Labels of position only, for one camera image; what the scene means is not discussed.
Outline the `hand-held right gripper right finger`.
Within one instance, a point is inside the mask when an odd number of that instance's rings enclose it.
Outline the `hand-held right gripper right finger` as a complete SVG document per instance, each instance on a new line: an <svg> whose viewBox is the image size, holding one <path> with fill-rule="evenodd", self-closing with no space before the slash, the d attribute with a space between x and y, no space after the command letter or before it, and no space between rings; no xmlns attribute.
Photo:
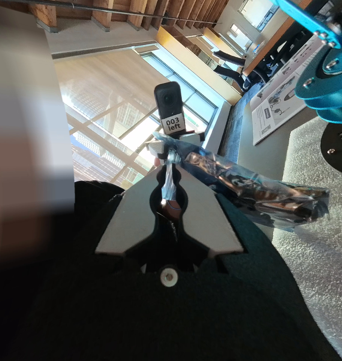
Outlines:
<svg viewBox="0 0 342 361"><path fill-rule="evenodd" d="M215 192L179 166L179 186L186 193L186 209L182 214L187 236L208 248L209 254L243 253L231 224L224 214Z"/></svg>

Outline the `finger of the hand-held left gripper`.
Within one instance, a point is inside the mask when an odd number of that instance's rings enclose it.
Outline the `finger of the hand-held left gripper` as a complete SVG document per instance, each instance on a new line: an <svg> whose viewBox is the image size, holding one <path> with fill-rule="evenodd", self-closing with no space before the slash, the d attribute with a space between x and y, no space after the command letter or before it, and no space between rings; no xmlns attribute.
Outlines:
<svg viewBox="0 0 342 361"><path fill-rule="evenodd" d="M157 159L167 159L167 145L162 140L152 140L145 142L146 150Z"/></svg>
<svg viewBox="0 0 342 361"><path fill-rule="evenodd" d="M187 133L179 137L182 142L191 143L195 146L200 147L203 143L203 133Z"/></svg>

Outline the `white foam sheet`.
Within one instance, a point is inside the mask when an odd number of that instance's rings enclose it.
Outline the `white foam sheet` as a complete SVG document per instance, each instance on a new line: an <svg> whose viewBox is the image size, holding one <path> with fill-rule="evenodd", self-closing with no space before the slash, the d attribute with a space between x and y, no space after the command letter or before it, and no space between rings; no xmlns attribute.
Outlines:
<svg viewBox="0 0 342 361"><path fill-rule="evenodd" d="M329 216L275 230L273 245L286 261L318 326L342 358L342 173L324 160L327 123L316 117L290 133L282 180L328 188Z"/></svg>

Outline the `brown wooden table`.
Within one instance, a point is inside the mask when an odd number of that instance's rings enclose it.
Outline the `brown wooden table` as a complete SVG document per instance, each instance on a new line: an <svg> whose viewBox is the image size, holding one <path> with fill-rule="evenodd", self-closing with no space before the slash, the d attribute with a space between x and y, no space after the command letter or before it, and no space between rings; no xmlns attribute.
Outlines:
<svg viewBox="0 0 342 361"><path fill-rule="evenodd" d="M294 19L280 9L272 17L264 30L259 34L246 53L243 75L249 74L262 61L268 52L277 44L286 31L292 26Z"/></svg>

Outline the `silver foil bag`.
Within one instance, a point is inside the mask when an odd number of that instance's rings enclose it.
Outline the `silver foil bag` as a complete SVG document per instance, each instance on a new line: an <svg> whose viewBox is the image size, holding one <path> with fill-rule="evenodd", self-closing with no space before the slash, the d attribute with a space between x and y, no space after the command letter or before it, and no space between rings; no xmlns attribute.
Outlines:
<svg viewBox="0 0 342 361"><path fill-rule="evenodd" d="M329 215L327 188L270 179L189 142L154 132L171 160L221 194L252 222L293 232Z"/></svg>

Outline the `printed instruction manual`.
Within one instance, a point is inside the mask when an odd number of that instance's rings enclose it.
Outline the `printed instruction manual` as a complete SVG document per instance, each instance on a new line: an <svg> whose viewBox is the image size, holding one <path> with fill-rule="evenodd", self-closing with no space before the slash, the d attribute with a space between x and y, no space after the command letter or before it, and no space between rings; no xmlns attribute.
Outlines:
<svg viewBox="0 0 342 361"><path fill-rule="evenodd" d="M295 95L296 84L322 47L313 35L251 99L254 146L306 107Z"/></svg>

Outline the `person's black clothing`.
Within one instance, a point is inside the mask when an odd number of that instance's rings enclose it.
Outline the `person's black clothing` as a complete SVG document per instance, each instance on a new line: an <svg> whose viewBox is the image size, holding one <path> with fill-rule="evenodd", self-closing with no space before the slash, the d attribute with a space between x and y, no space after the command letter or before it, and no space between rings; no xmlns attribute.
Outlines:
<svg viewBox="0 0 342 361"><path fill-rule="evenodd" d="M77 181L74 202L74 248L94 251L106 226L107 204L125 190L108 182Z"/></svg>

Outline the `large glass window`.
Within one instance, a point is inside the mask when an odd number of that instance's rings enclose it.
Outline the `large glass window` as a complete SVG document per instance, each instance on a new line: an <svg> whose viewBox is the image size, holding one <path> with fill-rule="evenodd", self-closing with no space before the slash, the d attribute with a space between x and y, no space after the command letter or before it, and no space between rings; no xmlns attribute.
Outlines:
<svg viewBox="0 0 342 361"><path fill-rule="evenodd" d="M218 114L205 87L184 79L156 56L156 47L106 52L55 61L65 105L75 181L104 181L123 189L153 167L145 148L154 131L163 132L154 98L156 85L180 85L187 131L207 131Z"/></svg>

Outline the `person's left forearm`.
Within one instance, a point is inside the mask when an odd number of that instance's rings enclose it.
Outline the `person's left forearm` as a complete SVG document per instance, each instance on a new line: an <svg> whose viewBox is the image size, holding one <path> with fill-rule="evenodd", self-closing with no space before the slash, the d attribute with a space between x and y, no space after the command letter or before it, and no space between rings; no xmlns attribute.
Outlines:
<svg viewBox="0 0 342 361"><path fill-rule="evenodd" d="M176 200L162 200L159 212L166 218L177 221L181 215L181 206Z"/></svg>

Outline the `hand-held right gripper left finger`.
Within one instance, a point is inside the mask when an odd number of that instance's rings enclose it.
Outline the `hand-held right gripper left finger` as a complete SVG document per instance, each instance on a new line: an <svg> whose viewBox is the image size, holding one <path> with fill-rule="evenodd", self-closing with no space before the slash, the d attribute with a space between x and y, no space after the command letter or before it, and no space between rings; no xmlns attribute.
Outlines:
<svg viewBox="0 0 342 361"><path fill-rule="evenodd" d="M165 166L157 167L123 193L95 254L126 255L154 234L165 170Z"/></svg>

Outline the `black conference chair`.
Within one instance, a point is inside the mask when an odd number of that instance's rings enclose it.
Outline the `black conference chair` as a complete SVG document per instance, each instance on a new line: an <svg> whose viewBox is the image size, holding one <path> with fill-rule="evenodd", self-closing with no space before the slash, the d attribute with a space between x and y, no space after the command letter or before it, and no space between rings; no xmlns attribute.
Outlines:
<svg viewBox="0 0 342 361"><path fill-rule="evenodd" d="M232 69L228 69L222 66L216 66L215 69L213 70L216 74L226 77L227 79L231 79L232 81L234 81L238 87L244 91L244 79L242 78L242 76L237 72L234 71Z"/></svg>
<svg viewBox="0 0 342 361"><path fill-rule="evenodd" d="M216 51L216 52L213 52L213 56L223 60L223 61L227 61L229 63L232 63L234 65L237 65L237 66L245 66L245 59L244 58L240 58L240 57L237 57L237 56L232 56L232 55L229 55L223 51Z"/></svg>

